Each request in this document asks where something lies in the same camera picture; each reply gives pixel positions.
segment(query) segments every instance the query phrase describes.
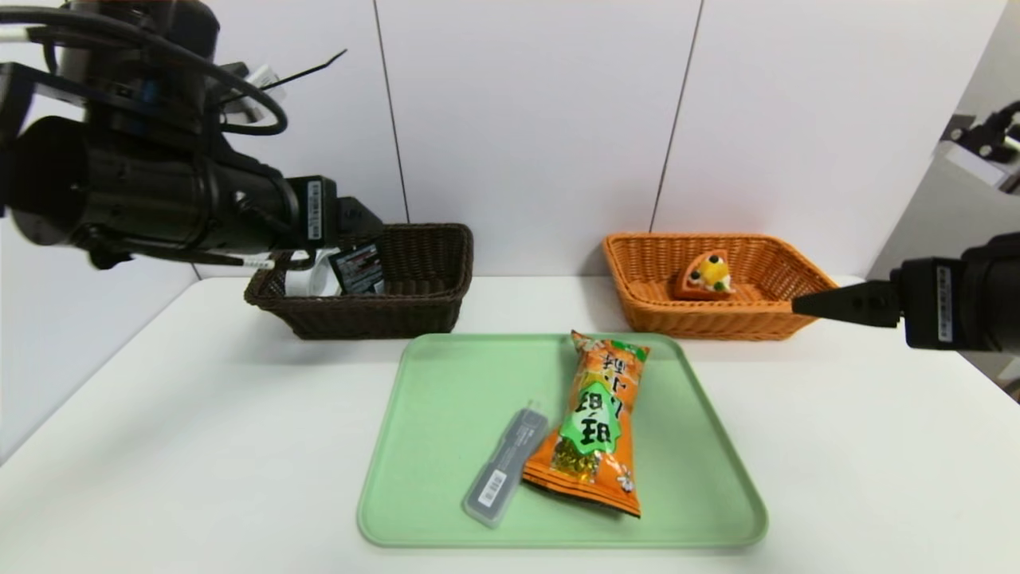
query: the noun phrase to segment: label sticker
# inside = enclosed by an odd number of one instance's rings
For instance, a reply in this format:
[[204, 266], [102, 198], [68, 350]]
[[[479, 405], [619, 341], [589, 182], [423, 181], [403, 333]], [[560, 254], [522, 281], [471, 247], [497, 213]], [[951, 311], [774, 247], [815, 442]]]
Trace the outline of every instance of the label sticker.
[[308, 239], [322, 239], [322, 181], [308, 181]]
[[938, 306], [938, 341], [953, 343], [953, 274], [948, 266], [935, 267], [936, 303]]
[[500, 470], [493, 471], [492, 476], [489, 477], [489, 482], [486, 483], [486, 487], [481, 489], [481, 495], [478, 497], [478, 502], [487, 508], [492, 507], [493, 503], [496, 501], [496, 495], [500, 493], [500, 489], [503, 488], [503, 483], [506, 482], [506, 480], [507, 475], [505, 472]]

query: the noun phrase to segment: dark brown wicker basket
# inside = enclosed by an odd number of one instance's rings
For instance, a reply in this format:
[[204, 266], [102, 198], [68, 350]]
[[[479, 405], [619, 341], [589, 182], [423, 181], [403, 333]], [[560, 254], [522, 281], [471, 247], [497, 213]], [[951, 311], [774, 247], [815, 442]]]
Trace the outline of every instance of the dark brown wicker basket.
[[385, 295], [285, 298], [286, 271], [271, 269], [255, 272], [245, 301], [283, 319], [302, 340], [403, 340], [449, 333], [471, 282], [471, 229], [460, 223], [391, 224], [381, 234], [345, 237], [340, 247], [370, 241], [382, 260]]

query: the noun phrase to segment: orange snack bag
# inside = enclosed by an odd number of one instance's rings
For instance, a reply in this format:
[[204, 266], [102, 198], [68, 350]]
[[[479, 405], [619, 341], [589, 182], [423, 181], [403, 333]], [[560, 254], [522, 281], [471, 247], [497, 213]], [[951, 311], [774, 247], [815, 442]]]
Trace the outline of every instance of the orange snack bag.
[[563, 423], [524, 465], [524, 480], [641, 518], [630, 413], [650, 350], [571, 333], [577, 371]]

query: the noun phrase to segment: white table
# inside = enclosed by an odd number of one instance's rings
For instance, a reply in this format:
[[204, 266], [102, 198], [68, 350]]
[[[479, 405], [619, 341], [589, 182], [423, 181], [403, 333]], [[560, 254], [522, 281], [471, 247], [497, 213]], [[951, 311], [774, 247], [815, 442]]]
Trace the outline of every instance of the white table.
[[[1020, 568], [1020, 407], [955, 354], [831, 322], [682, 344], [768, 506], [756, 546], [372, 546], [355, 508], [406, 342], [298, 342], [244, 285], [193, 285], [0, 468], [0, 572]], [[608, 278], [476, 277], [457, 326], [571, 328], [626, 330]]]

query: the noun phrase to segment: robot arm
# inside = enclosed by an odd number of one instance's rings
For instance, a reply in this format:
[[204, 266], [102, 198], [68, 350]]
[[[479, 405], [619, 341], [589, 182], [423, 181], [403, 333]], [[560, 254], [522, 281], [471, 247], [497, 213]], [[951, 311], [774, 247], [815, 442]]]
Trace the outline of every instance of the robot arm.
[[[224, 133], [278, 134], [287, 115], [244, 64], [212, 63], [219, 22], [198, 0], [0, 7], [7, 23], [35, 24], [26, 37], [50, 67], [0, 63], [0, 214], [9, 207], [31, 241], [80, 247], [100, 268], [133, 253], [266, 266], [232, 254], [311, 254], [381, 225], [327, 177], [288, 178], [231, 148]], [[36, 94], [82, 106], [84, 121], [44, 117], [22, 132]], [[239, 98], [275, 122], [221, 122]]]
[[888, 280], [797, 298], [794, 313], [872, 327], [903, 317], [912, 348], [1020, 352], [1020, 232], [959, 259], [904, 261]]

